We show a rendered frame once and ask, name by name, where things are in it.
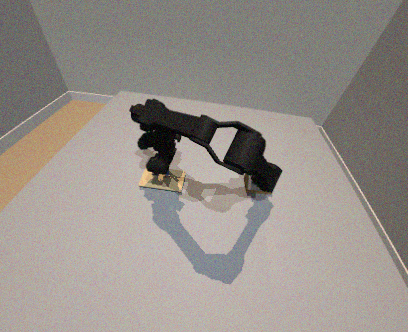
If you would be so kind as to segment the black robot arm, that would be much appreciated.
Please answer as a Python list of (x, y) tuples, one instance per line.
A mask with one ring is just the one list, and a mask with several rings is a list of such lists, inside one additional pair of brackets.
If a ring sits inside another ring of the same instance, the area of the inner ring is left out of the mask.
[[(145, 131), (138, 141), (141, 150), (150, 147), (158, 149), (156, 141), (153, 141), (154, 135), (169, 138), (176, 133), (206, 148), (217, 164), (240, 175), (252, 175), (252, 184), (264, 192), (273, 192), (282, 170), (263, 156), (266, 140), (254, 128), (240, 121), (219, 122), (203, 114), (198, 117), (173, 111), (156, 99), (148, 99), (145, 105), (131, 105), (129, 111), (132, 121), (140, 123), (140, 129)], [(238, 130), (222, 162), (209, 144), (217, 128), (225, 127)]]

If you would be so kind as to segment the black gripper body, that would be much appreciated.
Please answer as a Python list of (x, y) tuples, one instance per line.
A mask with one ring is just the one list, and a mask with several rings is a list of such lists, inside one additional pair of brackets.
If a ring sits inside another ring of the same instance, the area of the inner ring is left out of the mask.
[(151, 157), (146, 164), (146, 170), (148, 172), (153, 172), (157, 174), (165, 175), (169, 169), (170, 165), (170, 157), (173, 153), (173, 150), (176, 146), (176, 142), (180, 142), (181, 135), (174, 133), (173, 136), (169, 138), (160, 138), (154, 135), (153, 141), (157, 143), (157, 150), (158, 151), (156, 157)]

